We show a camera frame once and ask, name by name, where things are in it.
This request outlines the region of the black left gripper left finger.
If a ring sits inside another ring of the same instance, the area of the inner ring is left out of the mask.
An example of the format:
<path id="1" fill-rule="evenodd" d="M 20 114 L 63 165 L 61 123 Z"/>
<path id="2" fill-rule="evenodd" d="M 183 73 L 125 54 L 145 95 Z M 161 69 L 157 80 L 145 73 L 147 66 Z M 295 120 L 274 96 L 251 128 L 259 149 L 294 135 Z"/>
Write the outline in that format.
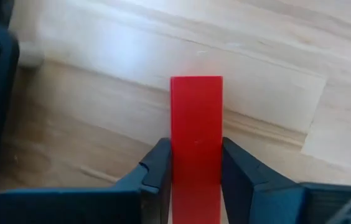
<path id="1" fill-rule="evenodd" d="M 113 224 L 168 224 L 171 141 L 161 138 L 113 189 L 118 194 Z"/>

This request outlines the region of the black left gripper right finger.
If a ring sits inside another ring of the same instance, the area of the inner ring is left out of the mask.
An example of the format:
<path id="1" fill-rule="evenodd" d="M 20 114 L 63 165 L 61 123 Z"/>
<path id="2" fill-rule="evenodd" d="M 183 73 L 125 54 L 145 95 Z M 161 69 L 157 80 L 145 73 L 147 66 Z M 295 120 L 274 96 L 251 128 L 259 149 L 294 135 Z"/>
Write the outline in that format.
<path id="1" fill-rule="evenodd" d="M 303 188 L 229 138 L 222 143 L 222 192 L 229 224 L 299 224 Z"/>

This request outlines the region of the red plank block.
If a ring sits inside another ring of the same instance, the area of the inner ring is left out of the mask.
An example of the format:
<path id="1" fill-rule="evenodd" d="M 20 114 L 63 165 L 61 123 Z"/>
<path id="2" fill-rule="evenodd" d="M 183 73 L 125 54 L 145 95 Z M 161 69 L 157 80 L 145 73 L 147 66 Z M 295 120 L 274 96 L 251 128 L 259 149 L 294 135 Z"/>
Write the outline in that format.
<path id="1" fill-rule="evenodd" d="M 171 78 L 172 224 L 220 224 L 223 79 Z"/>

